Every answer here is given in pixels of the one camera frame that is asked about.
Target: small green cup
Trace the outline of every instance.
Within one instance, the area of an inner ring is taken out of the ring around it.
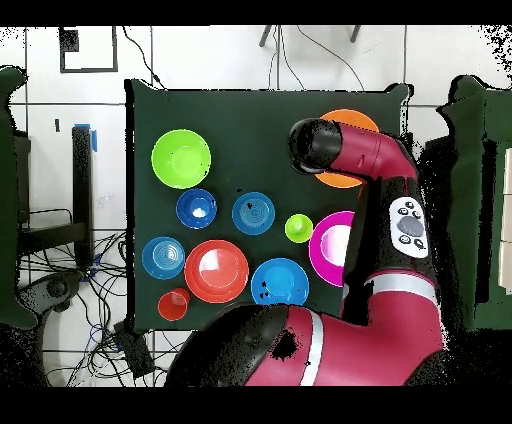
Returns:
[[[313,222],[306,215],[292,215],[284,225],[284,232],[294,243],[304,243],[313,234]]]

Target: table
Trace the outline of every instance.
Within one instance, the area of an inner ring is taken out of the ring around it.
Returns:
[[[127,154],[133,155],[135,168],[134,210],[128,208],[127,212],[128,218],[134,213],[135,222],[135,283],[129,293],[130,301],[134,303],[134,328],[140,331],[200,329],[228,306],[208,304],[192,295],[183,319],[168,322],[161,318],[157,311],[159,298],[173,288],[187,288],[187,285],[183,272],[167,281],[156,280],[145,272],[142,249],[157,236],[176,238],[187,255],[203,241],[228,240],[246,255],[249,279],[268,259],[292,259],[309,277],[310,294],[305,306],[339,315],[342,290],[315,274],[309,262],[307,243],[290,242],[284,234],[284,224],[294,213],[304,213],[316,224],[328,214],[354,210],[359,189],[331,188],[313,176],[294,172],[287,152],[287,136],[297,121],[320,117],[335,109],[359,110],[382,132],[399,136],[401,106],[410,95],[409,87],[394,84],[384,92],[369,93],[155,90],[141,81],[131,80],[127,90],[132,90],[134,98],[134,151],[127,149]],[[156,140],[168,131],[181,128],[200,134],[212,154],[210,173],[198,187],[213,194],[218,211],[214,222],[201,230],[181,224],[175,209],[183,191],[162,184],[151,167],[151,151]],[[276,208],[274,224],[260,236],[242,234],[231,219],[235,200],[251,191],[265,193]],[[250,283],[234,300],[243,301],[253,302]]]

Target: blue cup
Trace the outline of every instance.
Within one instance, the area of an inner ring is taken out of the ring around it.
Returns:
[[[214,197],[201,188],[193,188],[183,193],[176,203],[176,215],[189,228],[207,227],[215,219],[217,203]]]

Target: metal leg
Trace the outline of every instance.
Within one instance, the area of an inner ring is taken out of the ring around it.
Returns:
[[[265,30],[263,31],[263,35],[261,36],[261,40],[260,40],[260,47],[263,47],[265,45],[271,28],[272,28],[272,25],[265,25]]]
[[[352,32],[352,36],[350,37],[350,42],[355,43],[357,39],[357,34],[359,34],[359,30],[361,29],[361,25],[356,25],[354,27],[354,31]]]
[[[91,231],[93,211],[89,128],[74,127],[71,130],[71,136],[73,141],[73,223],[23,229],[18,238],[18,249],[19,254],[25,256],[74,242],[76,265],[79,268],[87,268],[92,265],[94,255]]]

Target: red plate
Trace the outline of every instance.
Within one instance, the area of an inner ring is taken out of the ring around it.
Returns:
[[[185,281],[190,291],[208,303],[233,300],[247,284],[249,264],[242,251],[224,240],[196,246],[185,262]]]

